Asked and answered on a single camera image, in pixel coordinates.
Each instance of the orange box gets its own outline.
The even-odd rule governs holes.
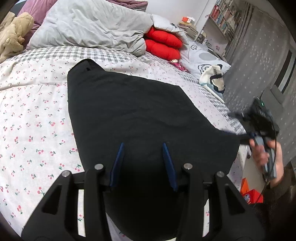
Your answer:
[[[243,194],[243,197],[248,204],[255,204],[255,202],[257,201],[259,196],[260,196],[260,193],[255,189],[252,189],[251,191]],[[257,203],[263,203],[263,196],[262,195],[260,196]]]
[[[241,195],[243,195],[244,193],[250,191],[249,189],[249,185],[248,185],[248,182],[247,182],[247,179],[246,178],[243,178],[242,179],[242,185],[241,185]]]

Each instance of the wrist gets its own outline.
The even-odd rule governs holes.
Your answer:
[[[277,186],[284,177],[283,163],[276,163],[276,178],[270,181],[270,188]]]

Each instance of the finger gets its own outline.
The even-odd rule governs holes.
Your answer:
[[[259,166],[264,166],[266,163],[268,163],[268,159],[261,159],[261,160],[258,162],[258,165],[259,165]]]
[[[256,157],[253,157],[256,164],[263,165],[268,163],[269,154],[268,153],[260,153]]]
[[[259,154],[261,153],[265,153],[265,149],[264,149],[264,146],[260,145],[260,146],[255,146],[253,149],[252,149],[252,154],[254,156],[254,158],[256,158]]]
[[[255,141],[253,139],[250,139],[249,142],[250,142],[250,147],[255,148]]]
[[[266,152],[262,152],[258,155],[258,160],[261,161],[261,160],[266,160],[268,161],[268,158],[269,158],[269,154],[266,153]]]

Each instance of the red pillow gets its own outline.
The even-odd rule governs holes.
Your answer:
[[[170,48],[164,44],[160,44],[151,39],[145,39],[146,51],[153,55],[166,59],[168,61],[172,59],[180,59],[181,54],[179,50]]]
[[[146,37],[175,49],[179,49],[183,45],[182,41],[178,39],[175,35],[163,30],[155,29],[153,26],[151,27],[149,32],[146,33]]]

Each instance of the human hand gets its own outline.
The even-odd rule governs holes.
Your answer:
[[[275,166],[277,177],[270,181],[270,187],[272,188],[277,186],[284,176],[283,153],[279,142],[276,143],[275,140],[271,140],[267,142],[267,145],[272,149],[275,149],[276,145]],[[263,172],[262,166],[268,162],[269,154],[264,152],[265,150],[263,145],[256,146],[253,139],[250,139],[250,146],[252,147],[252,156],[255,164],[259,171]]]

